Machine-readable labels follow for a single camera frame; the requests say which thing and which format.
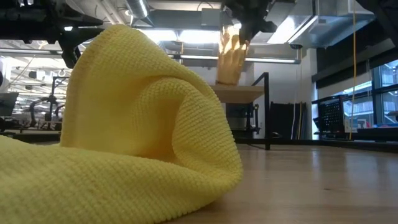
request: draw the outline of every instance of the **wooden shelf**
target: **wooden shelf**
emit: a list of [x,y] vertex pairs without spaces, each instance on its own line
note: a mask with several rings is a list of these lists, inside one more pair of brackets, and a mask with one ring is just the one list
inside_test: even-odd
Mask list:
[[263,86],[212,85],[222,103],[251,103],[264,94]]

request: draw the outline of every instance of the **glass window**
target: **glass window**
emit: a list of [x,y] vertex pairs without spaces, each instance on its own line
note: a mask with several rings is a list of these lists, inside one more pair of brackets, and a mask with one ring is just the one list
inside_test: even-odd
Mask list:
[[[352,100],[344,101],[345,119],[351,119],[353,102]],[[354,118],[366,122],[367,127],[374,124],[373,121],[373,99],[371,96],[355,99],[354,101]]]
[[[371,90],[372,90],[372,81],[368,81],[366,83],[362,83],[362,84],[355,86],[355,93],[364,93],[364,92],[371,91]],[[352,95],[353,91],[354,91],[354,88],[348,88],[346,90],[343,90],[341,92],[333,94],[333,96],[344,95],[344,94]]]
[[395,115],[388,115],[391,112],[398,111],[398,92],[391,91],[384,93],[382,96],[383,100],[383,120],[384,124],[396,124],[398,123]]
[[381,86],[391,86],[398,83],[397,79],[398,60],[380,66]]

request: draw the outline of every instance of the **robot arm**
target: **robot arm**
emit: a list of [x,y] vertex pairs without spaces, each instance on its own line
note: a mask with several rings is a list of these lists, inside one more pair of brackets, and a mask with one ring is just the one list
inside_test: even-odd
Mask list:
[[221,8],[242,27],[239,31],[241,44],[250,42],[258,32],[275,32],[277,26],[265,21],[271,0],[225,0]]
[[76,64],[80,51],[78,46],[96,37],[103,29],[79,28],[100,26],[103,21],[72,9],[65,0],[2,0],[0,2],[0,39],[46,40],[49,44],[60,44],[68,68]]

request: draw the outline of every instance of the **air duct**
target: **air duct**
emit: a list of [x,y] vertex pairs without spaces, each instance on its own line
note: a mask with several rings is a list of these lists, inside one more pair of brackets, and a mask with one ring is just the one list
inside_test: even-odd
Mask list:
[[131,25],[138,19],[153,26],[152,21],[149,19],[150,8],[146,0],[125,0],[126,6],[129,9],[133,19]]

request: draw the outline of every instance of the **desk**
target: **desk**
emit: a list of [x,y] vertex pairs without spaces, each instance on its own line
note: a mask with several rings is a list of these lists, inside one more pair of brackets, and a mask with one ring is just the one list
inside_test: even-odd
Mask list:
[[170,223],[374,224],[398,220],[398,155],[320,146],[240,145],[244,178]]

